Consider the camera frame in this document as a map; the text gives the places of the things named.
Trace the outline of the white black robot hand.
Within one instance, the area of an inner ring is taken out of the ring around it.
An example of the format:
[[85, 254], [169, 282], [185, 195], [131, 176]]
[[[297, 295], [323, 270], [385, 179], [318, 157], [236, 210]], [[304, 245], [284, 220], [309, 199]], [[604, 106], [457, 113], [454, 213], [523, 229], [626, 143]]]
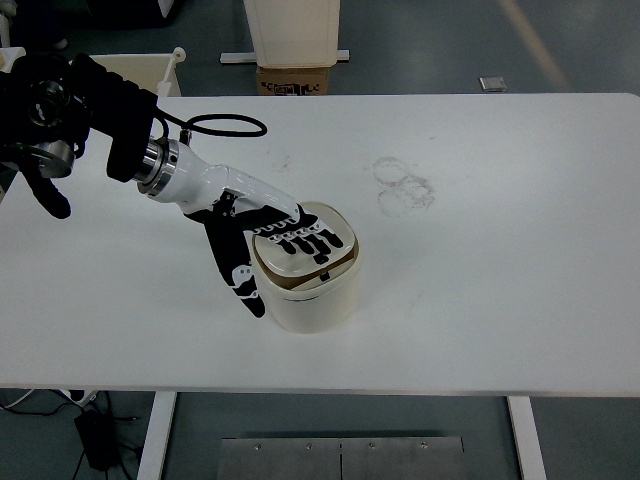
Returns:
[[154, 180], [141, 193], [175, 203], [204, 226], [216, 266], [228, 287], [257, 318], [266, 307], [259, 296], [247, 234], [266, 239], [288, 255], [304, 254], [318, 264], [344, 246], [339, 235], [293, 197], [226, 165], [211, 165], [177, 141]]

